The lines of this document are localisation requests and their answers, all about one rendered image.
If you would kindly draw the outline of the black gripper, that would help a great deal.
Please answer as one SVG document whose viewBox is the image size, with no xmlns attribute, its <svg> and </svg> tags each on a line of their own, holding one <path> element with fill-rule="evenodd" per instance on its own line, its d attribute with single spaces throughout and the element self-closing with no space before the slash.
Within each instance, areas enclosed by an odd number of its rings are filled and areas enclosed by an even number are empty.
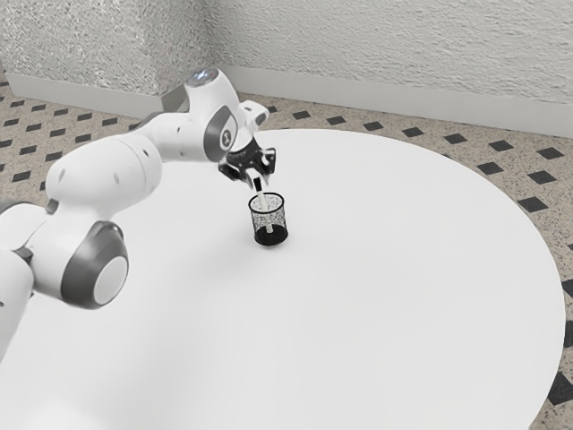
<svg viewBox="0 0 573 430">
<path fill-rule="evenodd" d="M 241 150 L 230 151 L 219 163 L 218 171 L 231 180 L 242 180 L 253 185 L 248 170 L 254 169 L 269 186 L 269 181 L 276 168 L 276 150 L 263 149 L 255 138 Z"/>
</svg>

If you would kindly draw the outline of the white pen with black cap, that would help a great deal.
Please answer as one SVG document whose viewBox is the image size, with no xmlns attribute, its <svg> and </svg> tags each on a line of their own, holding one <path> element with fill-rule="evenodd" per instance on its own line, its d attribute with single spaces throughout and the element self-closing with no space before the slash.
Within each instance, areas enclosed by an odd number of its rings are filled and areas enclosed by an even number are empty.
<svg viewBox="0 0 573 430">
<path fill-rule="evenodd" d="M 262 216 L 264 218 L 265 221 L 265 228 L 267 233 L 270 235 L 273 233 L 273 227 L 272 227 L 272 222 L 270 221 L 269 218 L 269 210 L 268 210 L 268 204 L 265 198 L 265 194 L 262 191 L 262 185 L 261 185 L 261 178 L 255 177 L 253 179 L 254 182 L 254 186 L 255 186 L 255 191 L 257 193 L 257 198 L 261 207 L 261 212 L 262 212 Z"/>
</svg>

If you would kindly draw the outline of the black mesh pen holder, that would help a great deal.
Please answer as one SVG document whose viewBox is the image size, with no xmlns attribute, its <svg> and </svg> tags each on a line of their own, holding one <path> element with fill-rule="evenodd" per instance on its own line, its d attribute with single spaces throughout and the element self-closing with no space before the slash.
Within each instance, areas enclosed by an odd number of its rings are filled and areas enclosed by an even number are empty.
<svg viewBox="0 0 573 430">
<path fill-rule="evenodd" d="M 254 240 L 263 246 L 280 245 L 288 237 L 285 201 L 279 193 L 263 193 L 266 208 L 261 206 L 257 195 L 248 202 L 251 213 Z"/>
</svg>

